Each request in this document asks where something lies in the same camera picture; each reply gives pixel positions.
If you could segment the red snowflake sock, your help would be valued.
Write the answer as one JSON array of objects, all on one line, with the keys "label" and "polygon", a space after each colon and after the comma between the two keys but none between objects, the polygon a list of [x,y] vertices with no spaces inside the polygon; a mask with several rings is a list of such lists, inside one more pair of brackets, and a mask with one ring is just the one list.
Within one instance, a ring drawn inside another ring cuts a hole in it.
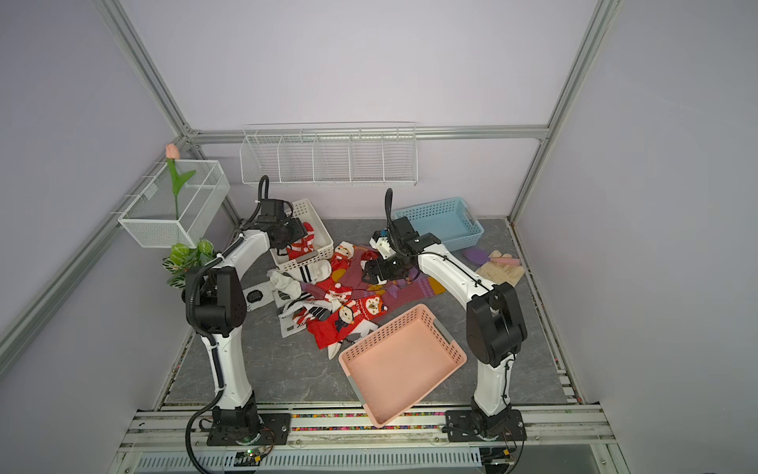
[{"label": "red snowflake sock", "polygon": [[315,251],[315,229],[309,222],[304,222],[303,226],[306,231],[305,236],[290,244],[286,249],[290,260],[295,260]]}]

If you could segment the purple pink striped sock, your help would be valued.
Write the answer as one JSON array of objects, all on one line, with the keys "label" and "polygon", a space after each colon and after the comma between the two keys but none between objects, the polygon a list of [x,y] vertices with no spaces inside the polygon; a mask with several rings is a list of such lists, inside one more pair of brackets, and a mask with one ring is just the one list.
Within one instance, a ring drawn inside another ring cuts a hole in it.
[{"label": "purple pink striped sock", "polygon": [[355,250],[351,263],[340,278],[339,283],[352,290],[368,290],[370,284],[363,282],[363,265],[377,257],[378,254],[371,249],[358,248]]}]

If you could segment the red white striped sock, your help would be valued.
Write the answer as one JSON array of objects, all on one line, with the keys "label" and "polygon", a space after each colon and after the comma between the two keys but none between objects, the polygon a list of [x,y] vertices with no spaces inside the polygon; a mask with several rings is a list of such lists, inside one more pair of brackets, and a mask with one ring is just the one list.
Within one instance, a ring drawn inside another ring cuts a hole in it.
[{"label": "red white striped sock", "polygon": [[326,320],[312,319],[307,331],[314,336],[320,350],[341,343],[364,321],[380,318],[389,311],[381,296],[350,300],[342,304]]}]

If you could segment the pink purple yellow sock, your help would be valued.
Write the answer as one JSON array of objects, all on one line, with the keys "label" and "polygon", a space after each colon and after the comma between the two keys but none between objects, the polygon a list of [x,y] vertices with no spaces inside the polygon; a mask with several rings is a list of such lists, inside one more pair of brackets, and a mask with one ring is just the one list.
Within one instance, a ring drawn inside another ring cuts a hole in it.
[{"label": "pink purple yellow sock", "polygon": [[434,278],[424,276],[413,282],[398,280],[398,282],[388,282],[384,286],[384,293],[381,298],[385,306],[393,311],[409,303],[415,303],[420,300],[432,298],[446,293],[446,289]]}]

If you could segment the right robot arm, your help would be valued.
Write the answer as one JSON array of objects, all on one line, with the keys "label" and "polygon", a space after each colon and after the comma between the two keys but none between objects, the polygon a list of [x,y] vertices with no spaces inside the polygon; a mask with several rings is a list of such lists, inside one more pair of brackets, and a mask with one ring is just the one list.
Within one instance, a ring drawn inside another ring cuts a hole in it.
[{"label": "right robot arm", "polygon": [[379,257],[363,265],[361,280],[386,284],[412,270],[434,278],[466,310],[466,342],[477,358],[477,384],[469,413],[446,430],[451,436],[482,440],[500,436],[526,440],[521,413],[513,408],[509,387],[513,365],[528,337],[515,288],[495,284],[460,262],[431,233],[420,234],[406,217],[392,217],[393,191],[384,198],[386,227],[369,241]]}]

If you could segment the white plastic basket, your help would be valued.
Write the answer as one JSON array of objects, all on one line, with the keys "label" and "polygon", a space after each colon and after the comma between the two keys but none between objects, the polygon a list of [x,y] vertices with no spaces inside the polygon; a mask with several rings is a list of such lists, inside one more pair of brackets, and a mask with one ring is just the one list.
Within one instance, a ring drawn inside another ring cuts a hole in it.
[{"label": "white plastic basket", "polygon": [[292,215],[301,220],[306,228],[306,236],[295,244],[294,257],[291,256],[291,247],[282,251],[270,251],[274,264],[282,272],[295,271],[321,260],[329,261],[335,249],[331,235],[309,199],[294,201],[292,205]]}]

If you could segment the pink plastic basket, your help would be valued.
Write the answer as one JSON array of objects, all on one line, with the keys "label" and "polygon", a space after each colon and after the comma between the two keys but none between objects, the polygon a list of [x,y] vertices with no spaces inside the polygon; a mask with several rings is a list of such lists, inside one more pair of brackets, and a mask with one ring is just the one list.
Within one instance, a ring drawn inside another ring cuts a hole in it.
[{"label": "pink plastic basket", "polygon": [[339,355],[347,380],[376,428],[424,400],[466,361],[464,350],[424,304]]}]

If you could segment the white black striped sock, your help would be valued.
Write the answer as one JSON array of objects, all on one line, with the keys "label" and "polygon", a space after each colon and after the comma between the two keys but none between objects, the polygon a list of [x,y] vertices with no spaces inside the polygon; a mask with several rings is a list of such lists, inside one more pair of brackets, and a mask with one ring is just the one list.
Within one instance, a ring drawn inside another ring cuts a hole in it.
[{"label": "white black striped sock", "polygon": [[323,282],[331,274],[331,264],[327,260],[319,260],[286,272],[270,270],[268,271],[268,280],[275,290],[286,294],[289,298],[296,299],[302,294],[302,284]]}]

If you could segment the white sock grey emblem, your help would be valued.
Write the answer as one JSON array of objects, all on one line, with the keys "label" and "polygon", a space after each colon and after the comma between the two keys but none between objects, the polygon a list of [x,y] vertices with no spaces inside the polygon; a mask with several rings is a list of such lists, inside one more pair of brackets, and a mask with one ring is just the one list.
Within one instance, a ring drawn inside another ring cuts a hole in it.
[{"label": "white sock grey emblem", "polygon": [[252,313],[257,309],[274,302],[274,288],[269,282],[245,288],[243,294],[246,300],[248,313]]}]

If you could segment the white sock black pattern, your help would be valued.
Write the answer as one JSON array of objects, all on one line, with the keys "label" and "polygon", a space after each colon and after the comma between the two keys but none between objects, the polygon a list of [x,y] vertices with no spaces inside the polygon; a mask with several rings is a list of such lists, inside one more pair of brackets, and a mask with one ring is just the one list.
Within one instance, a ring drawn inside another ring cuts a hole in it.
[{"label": "white sock black pattern", "polygon": [[311,321],[324,321],[335,312],[334,304],[325,299],[302,299],[287,303],[280,315],[280,335],[290,337],[307,328]]}]

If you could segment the beige work glove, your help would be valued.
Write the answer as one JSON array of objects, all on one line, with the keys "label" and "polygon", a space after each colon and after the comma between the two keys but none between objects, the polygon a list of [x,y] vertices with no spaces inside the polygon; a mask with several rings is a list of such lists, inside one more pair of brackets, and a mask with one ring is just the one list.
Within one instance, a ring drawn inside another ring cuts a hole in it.
[{"label": "beige work glove", "polygon": [[489,254],[487,261],[477,268],[476,273],[494,284],[506,282],[511,286],[517,286],[525,275],[525,268],[521,266],[519,258],[515,258],[511,254],[493,251]]}]

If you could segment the green potted plant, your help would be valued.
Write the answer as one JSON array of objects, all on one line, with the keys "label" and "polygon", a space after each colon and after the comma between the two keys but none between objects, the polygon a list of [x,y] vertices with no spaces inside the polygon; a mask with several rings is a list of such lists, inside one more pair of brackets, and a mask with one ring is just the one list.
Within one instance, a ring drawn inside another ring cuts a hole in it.
[{"label": "green potted plant", "polygon": [[176,290],[183,290],[189,270],[205,266],[214,258],[214,246],[206,239],[201,239],[197,247],[193,248],[181,243],[175,244],[170,255],[162,261],[163,268],[171,275],[167,284]]}]

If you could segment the artificial pink tulip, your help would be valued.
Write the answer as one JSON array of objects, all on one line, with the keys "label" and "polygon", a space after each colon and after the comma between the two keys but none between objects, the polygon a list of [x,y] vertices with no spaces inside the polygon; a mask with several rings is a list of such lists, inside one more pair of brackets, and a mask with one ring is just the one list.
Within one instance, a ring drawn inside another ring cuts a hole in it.
[{"label": "artificial pink tulip", "polygon": [[177,162],[181,159],[181,153],[179,148],[177,148],[177,146],[175,146],[173,143],[170,143],[166,146],[165,156],[171,178],[171,190],[174,198],[175,219],[179,220],[181,216],[179,205],[179,196],[181,190],[183,189],[184,185],[195,175],[195,173],[197,173],[197,171],[189,170],[187,172],[181,173],[178,170]]}]

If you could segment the white mesh wall box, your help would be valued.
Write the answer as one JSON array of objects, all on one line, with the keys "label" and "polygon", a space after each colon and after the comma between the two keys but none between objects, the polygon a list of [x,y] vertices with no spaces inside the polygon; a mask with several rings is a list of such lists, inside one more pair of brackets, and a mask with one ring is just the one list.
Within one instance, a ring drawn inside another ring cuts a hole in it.
[{"label": "white mesh wall box", "polygon": [[214,160],[166,160],[132,199],[118,223],[142,248],[197,247],[230,185]]}]

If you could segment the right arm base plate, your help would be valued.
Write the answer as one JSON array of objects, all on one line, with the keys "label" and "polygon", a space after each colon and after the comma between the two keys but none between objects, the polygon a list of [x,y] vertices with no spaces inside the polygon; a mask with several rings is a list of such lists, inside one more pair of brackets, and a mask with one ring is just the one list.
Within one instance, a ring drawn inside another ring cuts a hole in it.
[{"label": "right arm base plate", "polygon": [[474,408],[448,410],[441,430],[450,442],[524,442],[527,439],[521,412],[510,407],[493,416]]}]

